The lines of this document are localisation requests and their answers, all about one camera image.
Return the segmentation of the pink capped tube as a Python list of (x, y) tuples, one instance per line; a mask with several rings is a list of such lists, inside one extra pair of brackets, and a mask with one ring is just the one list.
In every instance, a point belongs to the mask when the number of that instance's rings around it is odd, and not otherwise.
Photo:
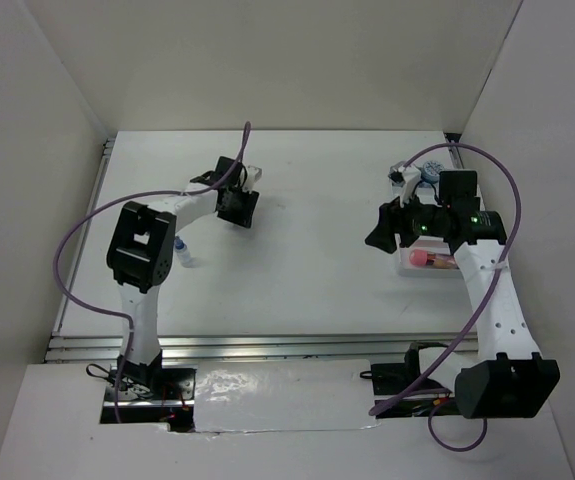
[(458, 269), (458, 265), (453, 256), (424, 249), (413, 249), (409, 254), (409, 262), (412, 266), (421, 269)]

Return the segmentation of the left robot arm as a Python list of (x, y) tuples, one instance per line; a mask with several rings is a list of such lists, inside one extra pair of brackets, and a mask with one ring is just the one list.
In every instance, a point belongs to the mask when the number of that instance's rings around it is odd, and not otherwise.
[(158, 300), (173, 267), (177, 234), (210, 215), (250, 228), (261, 178), (261, 168), (221, 157), (213, 170), (191, 179), (183, 193), (122, 207), (106, 260), (126, 315), (117, 375), (139, 397), (151, 399), (164, 389)]

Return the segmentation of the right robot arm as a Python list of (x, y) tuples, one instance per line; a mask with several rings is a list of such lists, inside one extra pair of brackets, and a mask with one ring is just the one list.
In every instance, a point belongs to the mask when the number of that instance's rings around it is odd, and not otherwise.
[(403, 369), (407, 387), (373, 407), (371, 415), (437, 382), (454, 395), (467, 419), (535, 417), (558, 384), (560, 370), (555, 360), (543, 358), (524, 319), (507, 263), (513, 234), (498, 213), (482, 209), (473, 170), (441, 172), (432, 204), (416, 194), (418, 174), (401, 170), (396, 177), (404, 187), (379, 207), (365, 243), (388, 254), (421, 237), (439, 238), (449, 247), (472, 305), (467, 326), (476, 331), (478, 359), (456, 353), (458, 339), (411, 349), (411, 362)]

